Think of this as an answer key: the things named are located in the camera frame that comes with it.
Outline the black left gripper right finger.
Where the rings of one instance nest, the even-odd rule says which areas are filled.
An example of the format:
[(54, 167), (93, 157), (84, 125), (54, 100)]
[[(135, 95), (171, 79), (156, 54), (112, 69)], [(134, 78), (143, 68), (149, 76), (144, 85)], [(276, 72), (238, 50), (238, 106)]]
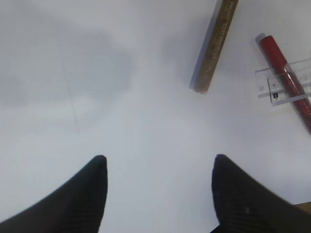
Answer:
[(311, 215), (253, 179), (224, 154), (215, 157), (211, 190), (215, 233), (309, 233)]

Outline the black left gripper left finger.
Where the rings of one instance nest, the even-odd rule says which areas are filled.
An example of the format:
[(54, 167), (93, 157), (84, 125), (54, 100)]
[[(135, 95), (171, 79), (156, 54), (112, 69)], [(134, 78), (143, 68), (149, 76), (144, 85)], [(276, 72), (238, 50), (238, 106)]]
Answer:
[(1, 222), (2, 233), (97, 233), (107, 197), (107, 159), (97, 155), (70, 180)]

